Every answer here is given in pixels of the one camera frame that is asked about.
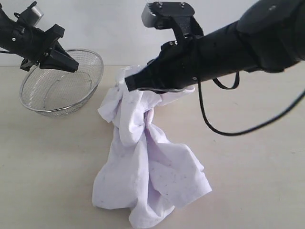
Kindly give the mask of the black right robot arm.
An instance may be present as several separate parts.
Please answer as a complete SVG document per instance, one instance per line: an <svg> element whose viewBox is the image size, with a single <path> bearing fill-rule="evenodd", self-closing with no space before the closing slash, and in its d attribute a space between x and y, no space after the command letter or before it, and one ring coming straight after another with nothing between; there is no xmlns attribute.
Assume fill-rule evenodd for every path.
<svg viewBox="0 0 305 229"><path fill-rule="evenodd" d="M281 73L305 59L305 3L260 0L239 20L204 34L187 2L155 1L142 12L145 27L171 29L175 40L142 70L126 77L129 91L179 92L241 71Z"/></svg>

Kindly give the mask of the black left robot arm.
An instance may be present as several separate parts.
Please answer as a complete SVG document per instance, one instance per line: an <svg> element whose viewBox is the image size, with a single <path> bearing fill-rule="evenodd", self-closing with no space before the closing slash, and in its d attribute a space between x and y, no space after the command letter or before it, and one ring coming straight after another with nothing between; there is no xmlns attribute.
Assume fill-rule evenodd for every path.
<svg viewBox="0 0 305 229"><path fill-rule="evenodd" d="M43 31L36 25L43 12L34 1L22 13L14 13L16 21L0 10L0 51L22 57L20 68L30 71L36 65L41 69L55 69L74 73L79 63L60 45L58 40L64 36L65 29L54 24Z"/></svg>

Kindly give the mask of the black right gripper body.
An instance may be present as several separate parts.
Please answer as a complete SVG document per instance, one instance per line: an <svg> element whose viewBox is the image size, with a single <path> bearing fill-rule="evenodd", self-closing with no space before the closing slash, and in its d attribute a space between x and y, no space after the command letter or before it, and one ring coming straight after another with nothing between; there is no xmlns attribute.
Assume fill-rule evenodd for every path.
<svg viewBox="0 0 305 229"><path fill-rule="evenodd" d="M146 89L155 93L179 92L202 81L200 35L187 35L182 43L172 40L146 66Z"/></svg>

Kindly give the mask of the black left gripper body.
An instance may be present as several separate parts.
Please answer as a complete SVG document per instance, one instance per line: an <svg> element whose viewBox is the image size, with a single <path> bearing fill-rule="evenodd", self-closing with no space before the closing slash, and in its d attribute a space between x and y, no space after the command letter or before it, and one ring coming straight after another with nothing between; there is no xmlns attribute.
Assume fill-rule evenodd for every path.
<svg viewBox="0 0 305 229"><path fill-rule="evenodd" d="M46 51L58 42L64 33L65 29L58 24L46 31L30 26L15 28L15 41L11 42L12 52L23 58L20 68L28 71L32 66L39 65Z"/></svg>

